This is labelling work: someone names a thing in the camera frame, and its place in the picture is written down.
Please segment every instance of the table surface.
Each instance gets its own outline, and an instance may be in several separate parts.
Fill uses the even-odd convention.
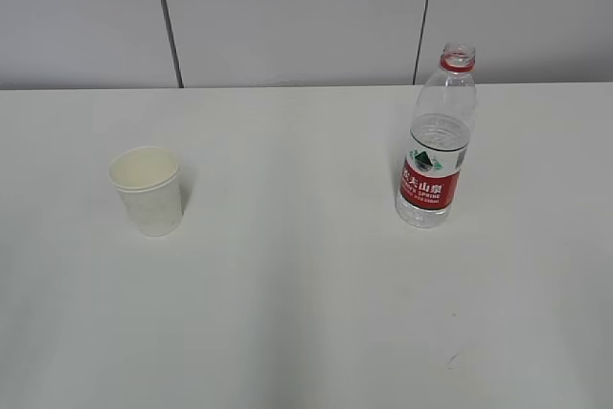
[[[435,230],[394,209],[418,92],[0,93],[0,407],[610,407],[613,84],[479,86]],[[164,239],[107,182],[139,145]]]

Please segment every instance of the paper cup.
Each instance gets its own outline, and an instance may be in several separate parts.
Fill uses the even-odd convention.
[[[179,163],[170,151],[128,150],[111,162],[108,177],[143,234],[162,237],[181,222]]]

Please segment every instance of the red bottle label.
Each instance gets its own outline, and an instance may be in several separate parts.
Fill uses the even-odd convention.
[[[466,146],[438,150],[411,136],[400,179],[400,193],[406,201],[425,210],[446,208],[456,192],[465,155]]]
[[[428,177],[416,172],[404,161],[400,178],[400,193],[406,201],[425,210],[440,210],[449,206],[456,192],[460,172],[445,177]]]

